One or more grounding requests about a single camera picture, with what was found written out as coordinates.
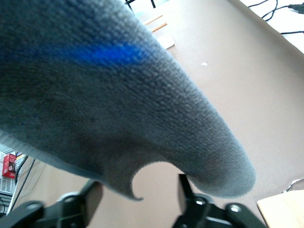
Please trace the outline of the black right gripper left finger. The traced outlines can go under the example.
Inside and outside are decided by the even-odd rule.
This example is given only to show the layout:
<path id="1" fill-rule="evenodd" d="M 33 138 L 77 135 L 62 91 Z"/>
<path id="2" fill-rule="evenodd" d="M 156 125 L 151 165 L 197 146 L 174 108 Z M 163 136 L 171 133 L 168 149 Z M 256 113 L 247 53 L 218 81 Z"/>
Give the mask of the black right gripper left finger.
<path id="1" fill-rule="evenodd" d="M 103 196 L 103 185 L 89 181 L 80 191 L 62 195 L 46 208 L 48 228 L 86 228 Z"/>

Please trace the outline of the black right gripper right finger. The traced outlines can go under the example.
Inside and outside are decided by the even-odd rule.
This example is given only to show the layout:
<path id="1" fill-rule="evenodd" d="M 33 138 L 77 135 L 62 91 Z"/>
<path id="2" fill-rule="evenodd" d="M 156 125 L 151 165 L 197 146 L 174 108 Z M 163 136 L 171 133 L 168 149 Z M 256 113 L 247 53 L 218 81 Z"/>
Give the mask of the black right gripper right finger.
<path id="1" fill-rule="evenodd" d="M 179 174 L 178 200 L 181 210 L 174 228 L 211 228 L 208 220 L 213 204 L 203 194 L 195 194 L 185 174 Z"/>

